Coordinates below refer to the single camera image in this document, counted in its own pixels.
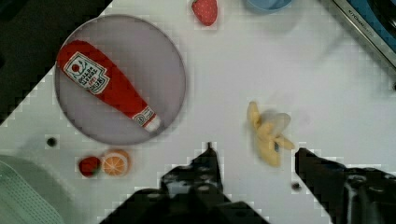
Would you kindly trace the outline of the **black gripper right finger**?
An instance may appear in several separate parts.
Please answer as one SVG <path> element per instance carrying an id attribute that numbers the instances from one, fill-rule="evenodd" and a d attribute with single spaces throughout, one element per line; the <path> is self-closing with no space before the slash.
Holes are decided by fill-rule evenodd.
<path id="1" fill-rule="evenodd" d="M 381 170 L 347 168 L 306 148 L 295 154 L 295 172 L 332 224 L 396 224 L 396 179 Z"/>

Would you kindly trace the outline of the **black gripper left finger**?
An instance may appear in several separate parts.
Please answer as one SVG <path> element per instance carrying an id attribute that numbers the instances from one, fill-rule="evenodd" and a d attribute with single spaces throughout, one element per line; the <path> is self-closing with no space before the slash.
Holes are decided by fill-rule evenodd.
<path id="1" fill-rule="evenodd" d="M 244 202 L 223 193 L 218 154 L 211 144 L 188 165 L 160 179 L 157 189 L 141 189 L 100 224 L 270 224 Z"/>

